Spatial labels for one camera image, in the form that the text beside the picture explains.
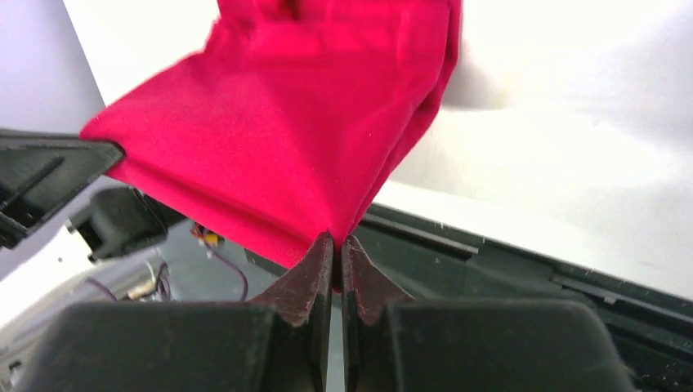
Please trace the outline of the red t-shirt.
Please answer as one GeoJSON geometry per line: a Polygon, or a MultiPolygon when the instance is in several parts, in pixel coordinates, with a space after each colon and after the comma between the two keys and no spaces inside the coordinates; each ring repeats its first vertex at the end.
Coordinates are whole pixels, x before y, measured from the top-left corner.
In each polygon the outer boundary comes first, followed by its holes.
{"type": "Polygon", "coordinates": [[[221,1],[202,51],[97,114],[110,176],[293,268],[343,243],[436,117],[458,1],[221,1]]]}

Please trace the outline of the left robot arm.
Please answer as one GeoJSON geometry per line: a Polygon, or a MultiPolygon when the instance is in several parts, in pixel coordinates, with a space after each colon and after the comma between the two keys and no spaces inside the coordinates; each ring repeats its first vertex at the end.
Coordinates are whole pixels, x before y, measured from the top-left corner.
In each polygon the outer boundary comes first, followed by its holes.
{"type": "MultiPolygon", "coordinates": [[[[112,141],[1,130],[1,249],[12,250],[124,157],[112,141]]],[[[161,243],[185,218],[130,187],[102,189],[43,248],[1,281],[1,325],[50,291],[116,259],[161,243]]]]}

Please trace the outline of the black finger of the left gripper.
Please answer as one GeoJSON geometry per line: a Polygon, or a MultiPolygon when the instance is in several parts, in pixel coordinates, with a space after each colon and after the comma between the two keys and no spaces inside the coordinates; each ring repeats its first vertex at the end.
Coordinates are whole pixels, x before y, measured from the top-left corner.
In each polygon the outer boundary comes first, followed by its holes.
{"type": "Polygon", "coordinates": [[[1,247],[15,248],[124,157],[109,140],[1,130],[1,247]]]}

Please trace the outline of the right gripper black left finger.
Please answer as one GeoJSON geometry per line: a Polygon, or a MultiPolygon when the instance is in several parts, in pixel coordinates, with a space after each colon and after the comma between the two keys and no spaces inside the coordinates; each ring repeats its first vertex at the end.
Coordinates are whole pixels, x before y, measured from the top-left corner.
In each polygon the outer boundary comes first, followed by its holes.
{"type": "Polygon", "coordinates": [[[333,238],[246,302],[84,302],[46,330],[19,391],[322,391],[333,238]]]}

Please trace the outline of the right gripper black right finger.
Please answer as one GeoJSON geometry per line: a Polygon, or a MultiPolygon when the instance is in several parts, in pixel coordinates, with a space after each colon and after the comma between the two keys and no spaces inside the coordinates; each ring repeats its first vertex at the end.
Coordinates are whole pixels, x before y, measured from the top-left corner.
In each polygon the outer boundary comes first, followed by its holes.
{"type": "Polygon", "coordinates": [[[604,324],[551,299],[413,298],[350,236],[341,249],[349,391],[631,391],[604,324]]]}

